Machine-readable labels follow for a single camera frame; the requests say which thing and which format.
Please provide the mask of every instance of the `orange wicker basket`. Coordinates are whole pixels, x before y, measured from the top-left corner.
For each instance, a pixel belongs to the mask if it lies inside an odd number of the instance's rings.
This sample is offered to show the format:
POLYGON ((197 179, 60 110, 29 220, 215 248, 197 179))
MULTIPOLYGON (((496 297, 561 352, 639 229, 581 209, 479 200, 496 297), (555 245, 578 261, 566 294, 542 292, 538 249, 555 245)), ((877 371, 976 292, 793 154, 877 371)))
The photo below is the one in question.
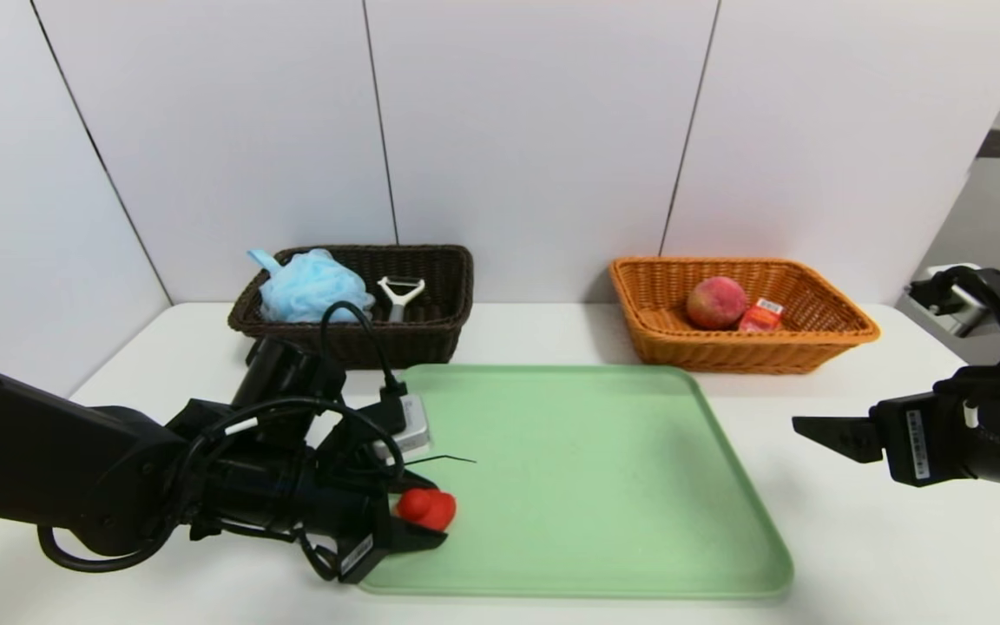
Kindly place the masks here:
POLYGON ((691 372, 805 373, 878 337, 878 326, 808 266, 775 258, 618 258, 612 282, 644 363, 691 372), (777 332, 700 331, 686 300, 700 281, 727 276, 785 306, 777 332))

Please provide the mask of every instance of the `green tray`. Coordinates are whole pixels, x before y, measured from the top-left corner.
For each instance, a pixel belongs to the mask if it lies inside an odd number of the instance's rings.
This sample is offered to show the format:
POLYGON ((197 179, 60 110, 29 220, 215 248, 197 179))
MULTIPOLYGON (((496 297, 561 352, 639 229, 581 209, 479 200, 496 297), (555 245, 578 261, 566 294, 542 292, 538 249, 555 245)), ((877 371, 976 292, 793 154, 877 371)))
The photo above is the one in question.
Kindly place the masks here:
POLYGON ((671 367, 418 365, 457 498, 439 549, 386 557, 372 593, 755 598, 793 561, 705 396, 671 367))

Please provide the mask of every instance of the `red object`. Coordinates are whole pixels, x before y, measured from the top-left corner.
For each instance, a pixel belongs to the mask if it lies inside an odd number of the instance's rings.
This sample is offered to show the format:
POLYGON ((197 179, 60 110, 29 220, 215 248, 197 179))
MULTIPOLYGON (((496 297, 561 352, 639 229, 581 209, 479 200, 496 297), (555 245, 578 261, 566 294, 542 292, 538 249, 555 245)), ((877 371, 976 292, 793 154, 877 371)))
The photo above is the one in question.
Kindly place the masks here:
POLYGON ((733 327, 746 309, 747 294, 743 293, 743 287, 727 276, 702 281, 686 301, 686 316, 706 331, 733 327))
POLYGON ((400 496, 396 511, 404 521, 428 530, 445 531, 453 521, 457 501, 452 494, 436 488, 412 488, 400 496))
POLYGON ((758 304, 747 308, 739 320, 739 332, 774 332, 781 328, 781 304, 769 299, 759 299, 758 304))

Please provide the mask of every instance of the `blue bath sponge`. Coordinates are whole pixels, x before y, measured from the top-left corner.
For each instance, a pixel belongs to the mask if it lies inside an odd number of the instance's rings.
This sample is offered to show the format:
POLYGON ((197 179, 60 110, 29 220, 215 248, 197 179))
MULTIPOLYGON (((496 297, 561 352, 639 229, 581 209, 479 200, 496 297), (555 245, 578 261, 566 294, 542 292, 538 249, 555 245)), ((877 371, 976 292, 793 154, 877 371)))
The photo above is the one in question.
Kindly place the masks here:
MULTIPOLYGON (((261 285, 261 317, 266 321, 318 324, 326 308, 341 300, 372 316, 369 308, 376 298, 365 292, 365 281, 339 264, 325 249, 297 253, 288 265, 279 264, 261 249, 249 250, 249 256, 264 266, 270 276, 261 285)), ((334 310, 330 320, 357 321, 349 310, 342 309, 334 310)))

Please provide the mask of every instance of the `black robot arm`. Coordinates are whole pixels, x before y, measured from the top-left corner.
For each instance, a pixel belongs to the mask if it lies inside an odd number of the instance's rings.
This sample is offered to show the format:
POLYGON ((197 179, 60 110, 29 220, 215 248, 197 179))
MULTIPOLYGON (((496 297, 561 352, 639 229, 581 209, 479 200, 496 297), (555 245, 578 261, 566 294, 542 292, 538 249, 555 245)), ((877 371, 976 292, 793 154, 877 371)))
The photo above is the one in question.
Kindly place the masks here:
MULTIPOLYGON (((937 315, 962 305, 955 287, 1000 325, 1000 272, 954 266, 913 282, 910 297, 937 315)), ((860 463, 882 459, 894 480, 928 486, 948 479, 1000 483, 1000 363, 962 367, 932 392, 880 401, 869 417, 793 417, 793 429, 860 463)))
POLYGON ((390 511, 390 494, 436 487, 405 470, 393 435, 405 429, 406 388, 390 371, 381 400, 353 409, 341 401, 345 371, 328 357, 266 340, 249 365, 231 404, 192 399, 166 426, 0 375, 0 517, 38 526, 48 558, 88 573, 146 561, 179 525, 194 541, 232 531, 300 543, 320 576, 341 582, 360 581, 386 554, 444 541, 390 511), (325 411, 342 420, 310 447, 306 432, 325 411), (66 553, 53 529, 108 558, 66 553))

